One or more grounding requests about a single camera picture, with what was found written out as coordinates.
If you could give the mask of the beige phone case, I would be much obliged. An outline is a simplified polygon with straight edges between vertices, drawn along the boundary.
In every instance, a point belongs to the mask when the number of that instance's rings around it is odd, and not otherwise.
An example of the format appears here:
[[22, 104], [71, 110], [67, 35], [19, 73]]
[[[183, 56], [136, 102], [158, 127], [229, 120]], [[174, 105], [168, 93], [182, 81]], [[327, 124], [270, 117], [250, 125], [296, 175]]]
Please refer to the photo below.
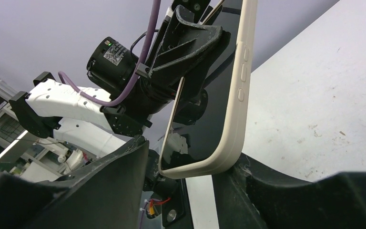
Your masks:
[[[257, 12], [257, 1], [242, 0], [242, 2], [232, 81], [228, 95], [224, 129], [219, 145], [214, 153], [203, 161], [167, 170], [161, 169], [162, 152], [182, 93], [184, 83], [184, 78], [182, 77], [179, 81], [176, 95], [173, 98], [173, 108], [160, 150], [158, 168], [159, 172], [165, 177], [180, 179], [220, 173], [230, 168], [241, 154], [246, 129]], [[218, 10], [222, 9], [223, 3], [224, 0], [220, 1], [202, 22], [197, 22], [195, 18], [194, 22], [200, 25], [213, 25], [210, 19], [217, 14]]]

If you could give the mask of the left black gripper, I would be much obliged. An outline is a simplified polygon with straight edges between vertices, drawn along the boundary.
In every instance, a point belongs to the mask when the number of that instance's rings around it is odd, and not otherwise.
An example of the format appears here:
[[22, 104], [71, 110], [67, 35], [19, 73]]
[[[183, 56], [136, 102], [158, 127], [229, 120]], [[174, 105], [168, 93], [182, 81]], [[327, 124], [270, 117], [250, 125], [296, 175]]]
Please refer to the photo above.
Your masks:
[[150, 73], [150, 95], [174, 98], [184, 78], [182, 96], [192, 98], [204, 87], [211, 65], [229, 44], [231, 34], [222, 26], [200, 25], [195, 13], [176, 5], [166, 25], [152, 61], [145, 64]]

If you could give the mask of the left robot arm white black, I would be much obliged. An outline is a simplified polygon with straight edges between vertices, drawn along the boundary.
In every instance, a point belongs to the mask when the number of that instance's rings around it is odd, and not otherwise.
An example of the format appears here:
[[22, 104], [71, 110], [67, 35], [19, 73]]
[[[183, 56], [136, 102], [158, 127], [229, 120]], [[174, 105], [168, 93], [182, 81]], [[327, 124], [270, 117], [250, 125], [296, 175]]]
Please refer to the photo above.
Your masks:
[[151, 115], [176, 98], [181, 78], [188, 86], [183, 99], [191, 101], [201, 94], [205, 73], [225, 34], [213, 24], [221, 5], [175, 0], [172, 13], [156, 29], [159, 6], [154, 1], [139, 56], [111, 37], [99, 44], [87, 63], [87, 75], [97, 88], [77, 87], [64, 72], [59, 72], [59, 81], [43, 72], [32, 91], [12, 97], [9, 103], [20, 124], [39, 138], [53, 137], [66, 118], [135, 136], [151, 127]]

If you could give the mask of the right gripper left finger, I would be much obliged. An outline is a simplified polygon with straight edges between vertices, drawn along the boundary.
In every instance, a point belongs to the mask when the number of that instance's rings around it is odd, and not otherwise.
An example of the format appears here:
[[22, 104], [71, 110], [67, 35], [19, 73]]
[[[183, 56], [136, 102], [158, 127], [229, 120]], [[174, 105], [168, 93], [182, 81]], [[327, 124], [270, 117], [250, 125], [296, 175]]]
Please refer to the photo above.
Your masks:
[[134, 229], [149, 153], [136, 136], [55, 181], [0, 173], [0, 229]]

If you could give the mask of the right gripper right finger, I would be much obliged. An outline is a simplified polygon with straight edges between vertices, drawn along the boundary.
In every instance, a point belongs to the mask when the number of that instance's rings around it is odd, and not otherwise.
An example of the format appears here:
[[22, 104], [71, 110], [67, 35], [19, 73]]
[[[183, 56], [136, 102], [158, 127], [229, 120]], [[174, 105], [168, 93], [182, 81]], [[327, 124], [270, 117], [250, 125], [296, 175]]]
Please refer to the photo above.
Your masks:
[[366, 229], [366, 172], [309, 182], [241, 154], [213, 187], [222, 229]]

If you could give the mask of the black phone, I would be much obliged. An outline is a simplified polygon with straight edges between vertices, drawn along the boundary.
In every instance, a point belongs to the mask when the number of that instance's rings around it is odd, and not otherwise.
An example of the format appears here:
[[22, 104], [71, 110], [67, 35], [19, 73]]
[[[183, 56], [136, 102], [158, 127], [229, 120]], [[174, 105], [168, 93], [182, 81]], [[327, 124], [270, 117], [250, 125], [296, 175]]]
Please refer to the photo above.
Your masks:
[[187, 99], [193, 90], [188, 80], [176, 106], [165, 147], [161, 169], [203, 161], [216, 150], [224, 129], [236, 40], [239, 29], [241, 0], [226, 0], [210, 22], [223, 29], [222, 37], [207, 59], [197, 67], [196, 75], [204, 78], [199, 93]]

